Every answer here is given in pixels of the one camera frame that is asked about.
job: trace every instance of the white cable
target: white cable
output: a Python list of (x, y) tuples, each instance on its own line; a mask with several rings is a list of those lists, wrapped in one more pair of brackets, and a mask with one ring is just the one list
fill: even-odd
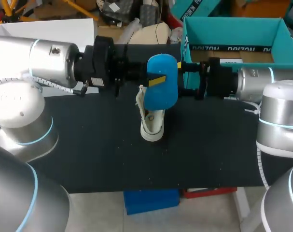
[(34, 77), (34, 76), (29, 75), (29, 74), (23, 74), (23, 75), (21, 75), (19, 77), (1, 78), (0, 79), (0, 85), (5, 83), (5, 82), (16, 81), (16, 80), (33, 81), (33, 82), (36, 82), (36, 83), (39, 83), (39, 84), (43, 84), (45, 86), (57, 88), (59, 90), (67, 92), (67, 93), (73, 93), (72, 88), (66, 88), (66, 87), (60, 86), (58, 84), (55, 84), (55, 83), (53, 83), (51, 81), (47, 81), (47, 80), (44, 80), (44, 79), (39, 78), (39, 77)]
[(269, 187), (269, 185), (266, 181), (265, 175), (264, 175), (263, 166), (262, 166), (262, 159), (261, 159), (261, 150), (259, 148), (257, 148), (257, 158), (258, 158), (258, 167), (259, 167), (261, 180), (262, 180), (266, 190), (268, 190), (270, 187)]
[[(237, 100), (236, 98), (233, 98), (233, 97), (229, 97), (229, 98), (225, 98), (225, 99), (227, 99), (227, 100)], [(255, 115), (260, 116), (261, 103), (258, 105), (256, 103), (251, 102), (251, 101), (244, 101), (244, 102), (247, 103), (247, 104), (250, 104), (250, 105), (252, 105), (252, 106), (254, 106), (256, 108), (255, 110), (245, 109), (246, 112), (251, 112), (251, 113), (254, 113)], [(257, 148), (257, 159), (258, 159), (258, 168), (259, 168), (261, 180), (262, 180), (266, 190), (268, 190), (270, 187), (269, 187), (269, 185), (268, 185), (268, 183), (266, 181), (265, 175), (264, 175), (263, 166), (262, 166), (262, 159), (261, 159), (261, 150), (259, 148)]]

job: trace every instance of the blue block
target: blue block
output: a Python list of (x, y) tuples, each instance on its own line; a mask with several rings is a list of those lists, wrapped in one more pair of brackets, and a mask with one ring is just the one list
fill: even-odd
[(137, 214), (179, 205), (180, 194), (176, 190), (124, 191), (127, 214)]
[(166, 110), (174, 106), (178, 99), (177, 90), (177, 60), (169, 54), (158, 54), (147, 62), (147, 73), (166, 76), (166, 81), (148, 87), (144, 97), (144, 107), (147, 110)]

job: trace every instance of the black tablecloth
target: black tablecloth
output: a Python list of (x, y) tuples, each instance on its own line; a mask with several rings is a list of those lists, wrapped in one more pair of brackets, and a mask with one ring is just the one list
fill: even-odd
[[(126, 84), (117, 99), (109, 91), (46, 98), (59, 142), (30, 164), (69, 193), (263, 185), (258, 116), (244, 111), (252, 106), (181, 98), (166, 111), (164, 137), (151, 143), (140, 135), (137, 92)], [(293, 159), (267, 154), (262, 162), (269, 184), (293, 166)]]

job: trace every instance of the screw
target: screw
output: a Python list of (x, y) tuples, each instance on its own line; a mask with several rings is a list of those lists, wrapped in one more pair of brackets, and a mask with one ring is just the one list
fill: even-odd
[(60, 49), (59, 48), (53, 48), (51, 52), (52, 52), (52, 54), (59, 54)]

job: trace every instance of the tiled floor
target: tiled floor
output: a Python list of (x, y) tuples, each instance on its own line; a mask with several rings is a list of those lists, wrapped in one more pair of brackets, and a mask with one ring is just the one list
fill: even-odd
[[(248, 188), (250, 205), (263, 188)], [(71, 194), (77, 232), (239, 232), (232, 195), (182, 199), (178, 207), (128, 216), (122, 192)], [(263, 232), (262, 226), (257, 232)]]

